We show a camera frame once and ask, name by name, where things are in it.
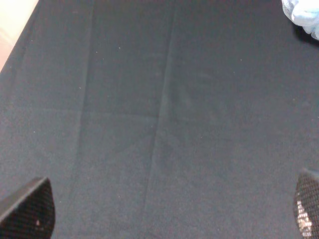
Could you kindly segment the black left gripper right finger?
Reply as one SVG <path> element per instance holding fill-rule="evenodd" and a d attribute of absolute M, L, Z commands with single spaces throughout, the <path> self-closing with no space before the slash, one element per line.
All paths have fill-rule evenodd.
<path fill-rule="evenodd" d="M 296 225 L 304 239 L 319 239 L 319 173 L 303 169 L 296 184 L 293 206 Z"/>

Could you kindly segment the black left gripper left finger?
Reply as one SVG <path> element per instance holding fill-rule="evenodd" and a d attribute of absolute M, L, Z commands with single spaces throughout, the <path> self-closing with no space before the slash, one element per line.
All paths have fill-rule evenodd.
<path fill-rule="evenodd" d="M 2 239 L 49 239 L 55 227 L 51 182 L 35 177 L 0 201 Z"/>

